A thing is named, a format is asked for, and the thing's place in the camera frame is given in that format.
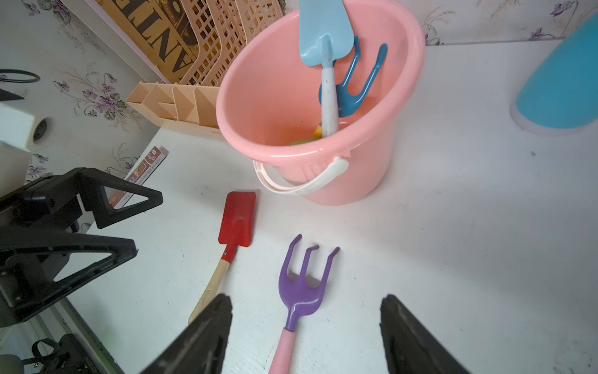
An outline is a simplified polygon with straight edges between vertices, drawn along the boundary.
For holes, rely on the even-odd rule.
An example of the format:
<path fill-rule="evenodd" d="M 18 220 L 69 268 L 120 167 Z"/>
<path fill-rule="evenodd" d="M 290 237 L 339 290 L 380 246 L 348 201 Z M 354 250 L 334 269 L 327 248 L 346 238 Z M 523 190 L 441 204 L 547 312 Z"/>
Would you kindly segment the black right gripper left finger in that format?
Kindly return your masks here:
<path fill-rule="evenodd" d="M 230 297 L 217 295 L 143 372 L 221 373 L 232 317 Z"/>

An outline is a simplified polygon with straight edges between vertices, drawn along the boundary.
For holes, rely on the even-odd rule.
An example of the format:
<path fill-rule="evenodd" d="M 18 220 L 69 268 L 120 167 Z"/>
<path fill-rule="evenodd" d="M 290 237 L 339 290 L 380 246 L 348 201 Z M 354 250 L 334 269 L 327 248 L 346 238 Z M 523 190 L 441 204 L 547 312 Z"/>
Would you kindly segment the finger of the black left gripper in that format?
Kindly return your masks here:
<path fill-rule="evenodd" d="M 118 193 L 137 195 L 142 201 L 117 207 L 110 198 Z M 162 193 L 96 168 L 75 168 L 63 175 L 43 177 L 18 193 L 18 225 L 40 229 L 70 229 L 83 212 L 93 215 L 98 227 L 151 210 L 163 203 Z"/>
<path fill-rule="evenodd" d="M 137 252 L 128 238 L 2 228 L 1 321 L 28 321 Z"/>

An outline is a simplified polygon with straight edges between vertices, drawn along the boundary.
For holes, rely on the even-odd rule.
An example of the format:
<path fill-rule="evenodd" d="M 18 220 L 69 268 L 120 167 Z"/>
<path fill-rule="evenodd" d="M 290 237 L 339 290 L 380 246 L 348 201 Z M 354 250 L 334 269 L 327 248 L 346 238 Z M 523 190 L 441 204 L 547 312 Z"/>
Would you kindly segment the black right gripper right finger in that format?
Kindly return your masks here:
<path fill-rule="evenodd" d="M 467 373 L 395 296 L 381 303 L 381 333 L 390 373 Z"/>

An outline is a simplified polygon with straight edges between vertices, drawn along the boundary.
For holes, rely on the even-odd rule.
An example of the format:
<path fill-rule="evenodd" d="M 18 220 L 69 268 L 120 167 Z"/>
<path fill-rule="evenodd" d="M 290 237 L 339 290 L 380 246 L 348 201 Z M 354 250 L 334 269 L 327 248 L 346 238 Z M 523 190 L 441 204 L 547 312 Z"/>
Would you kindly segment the purple fork pink handle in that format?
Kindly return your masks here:
<path fill-rule="evenodd" d="M 317 287 L 312 288 L 307 283 L 307 270 L 311 253 L 316 249 L 319 249 L 318 245 L 306 250 L 301 271 L 297 278 L 293 280 L 288 276 L 295 246 L 301 239 L 302 235 L 298 235 L 291 244 L 289 244 L 287 255 L 285 256 L 280 271 L 278 281 L 279 295 L 283 304 L 286 305 L 288 313 L 269 373 L 290 372 L 298 321 L 303 316 L 314 314 L 319 309 L 320 305 L 322 305 L 327 280 L 329 279 L 330 271 L 333 266 L 333 259 L 340 252 L 340 247 L 336 247 L 333 252 L 329 254 L 322 279 Z"/>

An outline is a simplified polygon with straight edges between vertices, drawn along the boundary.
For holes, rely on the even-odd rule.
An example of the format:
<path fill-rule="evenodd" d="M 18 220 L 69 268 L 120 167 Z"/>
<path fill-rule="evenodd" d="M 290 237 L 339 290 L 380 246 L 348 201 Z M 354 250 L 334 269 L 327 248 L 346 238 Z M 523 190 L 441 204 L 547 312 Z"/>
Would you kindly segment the red shovel wooden handle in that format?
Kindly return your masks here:
<path fill-rule="evenodd" d="M 204 293 L 188 318 L 188 324 L 191 324 L 216 297 L 236 257 L 238 247 L 248 248 L 252 244 L 256 202 L 257 193 L 253 191 L 228 193 L 218 237 L 218 242 L 225 245 L 225 249 Z"/>

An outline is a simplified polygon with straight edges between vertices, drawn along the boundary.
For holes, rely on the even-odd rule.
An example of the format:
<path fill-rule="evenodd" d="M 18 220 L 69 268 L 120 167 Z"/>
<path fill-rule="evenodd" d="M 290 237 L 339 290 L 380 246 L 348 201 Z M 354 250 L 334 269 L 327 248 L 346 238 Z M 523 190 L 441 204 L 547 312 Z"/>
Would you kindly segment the light blue trowel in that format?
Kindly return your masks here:
<path fill-rule="evenodd" d="M 322 67 L 322 136 L 339 131 L 339 107 L 333 63 L 354 45 L 354 31 L 342 0 L 300 1 L 300 56 L 309 67 Z"/>

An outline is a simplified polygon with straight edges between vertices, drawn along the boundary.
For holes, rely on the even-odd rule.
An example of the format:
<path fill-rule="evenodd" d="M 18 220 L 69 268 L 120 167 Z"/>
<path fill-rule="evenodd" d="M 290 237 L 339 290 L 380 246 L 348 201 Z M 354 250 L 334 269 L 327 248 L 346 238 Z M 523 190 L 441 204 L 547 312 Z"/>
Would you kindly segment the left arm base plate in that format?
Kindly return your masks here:
<path fill-rule="evenodd" d="M 39 345 L 45 344 L 52 348 L 51 353 L 42 355 Z M 100 370 L 88 355 L 86 349 L 73 333 L 62 336 L 59 342 L 51 338 L 35 341 L 31 346 L 32 358 L 21 362 L 27 366 L 41 364 L 40 373 L 74 373 L 74 374 L 100 374 Z"/>

